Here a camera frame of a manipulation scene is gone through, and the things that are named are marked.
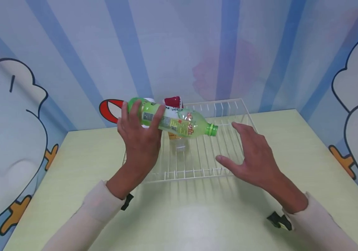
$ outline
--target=white wire rack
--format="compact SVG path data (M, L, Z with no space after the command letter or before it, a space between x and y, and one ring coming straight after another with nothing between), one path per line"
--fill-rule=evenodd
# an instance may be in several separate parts
M215 137L207 135L185 140L185 150L178 151L174 140L163 132L158 161L144 183L167 182L230 175L216 155L227 156L237 163L243 161L240 137L232 127L233 121L256 127L242 99L185 104L185 108L201 113L209 123L218 125Z

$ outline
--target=left hand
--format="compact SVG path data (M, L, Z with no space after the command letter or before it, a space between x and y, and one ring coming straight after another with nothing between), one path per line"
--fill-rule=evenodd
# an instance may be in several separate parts
M110 192L123 200L151 171L158 159L162 131L158 125L165 111L161 105L156 111L149 128L140 124L138 111L141 101L137 100L128 114L126 102L122 105L122 117L118 119L118 133L126 145L126 162L107 182Z

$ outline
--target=light green tabletop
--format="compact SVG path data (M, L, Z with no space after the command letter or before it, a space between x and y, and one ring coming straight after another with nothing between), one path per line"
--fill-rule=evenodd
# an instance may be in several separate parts
M295 110L252 114L280 169L358 243L358 187ZM5 251L41 250L99 180L120 167L116 128L69 132ZM144 184L91 250L305 250L265 218L280 205L235 177Z

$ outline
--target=pink stain on wall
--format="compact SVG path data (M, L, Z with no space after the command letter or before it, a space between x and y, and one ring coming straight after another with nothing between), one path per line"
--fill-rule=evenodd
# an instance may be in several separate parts
M215 100L219 67L219 48L207 48L202 60L193 68L194 90L206 101ZM261 59L255 45L238 39L230 98L244 97L261 71Z

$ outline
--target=white long-sleeve shirt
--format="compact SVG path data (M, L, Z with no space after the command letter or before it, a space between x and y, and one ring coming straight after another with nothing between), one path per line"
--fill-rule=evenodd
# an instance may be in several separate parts
M284 213L296 234L311 250L358 251L358 245L335 223L313 196L306 193L309 205L295 214ZM78 211L45 244L43 251L86 251L105 225L124 204L100 181L84 198Z

